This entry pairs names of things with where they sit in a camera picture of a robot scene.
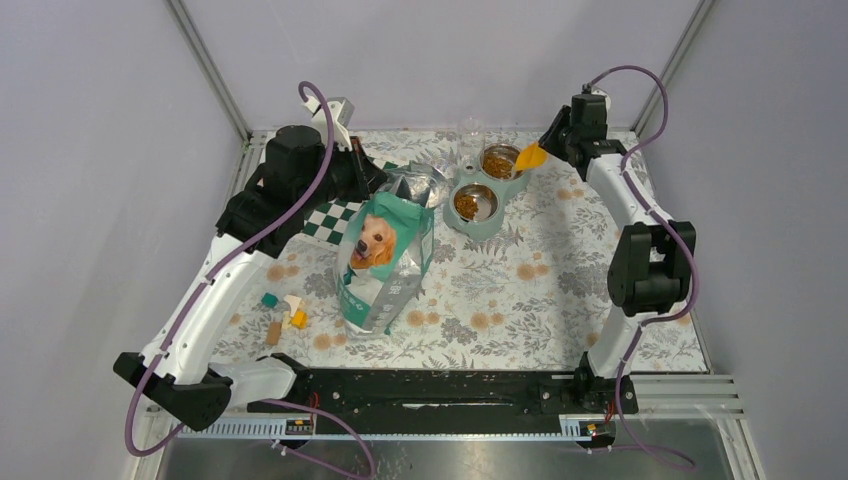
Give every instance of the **gray floor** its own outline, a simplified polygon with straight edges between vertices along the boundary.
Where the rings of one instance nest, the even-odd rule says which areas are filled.
[[[570,453],[573,443],[553,442],[374,442],[378,479],[722,479],[732,478],[719,432],[706,420],[652,421],[646,430],[632,424],[644,441],[679,449],[699,471],[686,474],[664,467],[642,452]],[[616,444],[631,443],[620,434]],[[177,439],[168,447],[158,480],[341,479],[341,475],[291,455],[281,457],[268,442]],[[314,441],[301,451],[339,467],[367,472],[365,456],[348,441]]]

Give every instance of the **stainless steel bowl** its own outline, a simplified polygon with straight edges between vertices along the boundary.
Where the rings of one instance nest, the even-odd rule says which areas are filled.
[[[524,170],[520,172],[513,172],[512,177],[510,178],[496,178],[489,175],[486,169],[483,168],[483,159],[486,158],[486,155],[494,155],[515,165],[515,161],[518,159],[518,155],[520,153],[521,150],[508,143],[498,143],[496,145],[490,145],[483,150],[483,153],[480,154],[480,158],[478,160],[478,163],[480,164],[480,171],[482,171],[483,174],[487,177],[497,182],[511,182],[512,180],[515,180],[516,178],[524,175]]]
[[[466,218],[456,210],[456,199],[466,195],[474,198],[474,203],[477,204],[477,213],[474,214],[474,218]],[[495,192],[493,192],[491,188],[481,183],[469,183],[468,185],[462,186],[459,190],[457,190],[451,202],[451,208],[453,208],[453,211],[459,215],[459,218],[466,222],[482,222],[484,220],[488,220],[495,214],[495,212],[498,211],[498,207],[498,196],[495,195]]]

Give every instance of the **yellow scoop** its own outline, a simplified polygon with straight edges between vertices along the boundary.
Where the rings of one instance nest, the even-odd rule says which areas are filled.
[[[538,143],[534,142],[518,154],[518,158],[515,159],[515,171],[541,167],[547,158],[548,152],[542,149]]]

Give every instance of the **pet food bag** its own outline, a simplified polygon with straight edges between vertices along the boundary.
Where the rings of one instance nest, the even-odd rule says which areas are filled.
[[[429,165],[387,172],[389,181],[348,222],[335,264],[349,337],[388,333],[418,292],[433,256],[436,207],[449,185]]]

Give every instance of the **floral pattern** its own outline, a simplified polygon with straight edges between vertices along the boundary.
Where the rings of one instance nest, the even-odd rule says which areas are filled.
[[[394,163],[430,163],[454,174],[456,135],[433,131],[358,133],[370,155]],[[499,132],[490,142],[523,148],[541,132]],[[613,132],[626,147],[629,132]],[[640,154],[636,174],[651,191]],[[389,335],[348,339],[335,293],[335,247],[306,235],[286,246],[230,320],[213,361],[248,361],[285,352],[315,367],[550,369],[574,368],[600,337],[609,315],[606,272],[619,232],[600,197],[565,162],[549,159],[506,207],[501,231],[476,242],[436,214],[433,262],[419,294]],[[274,309],[265,293],[281,299]],[[285,295],[303,299],[308,326],[284,323],[276,346],[268,325],[286,316]],[[690,319],[652,325],[634,360],[639,371],[705,371]]]

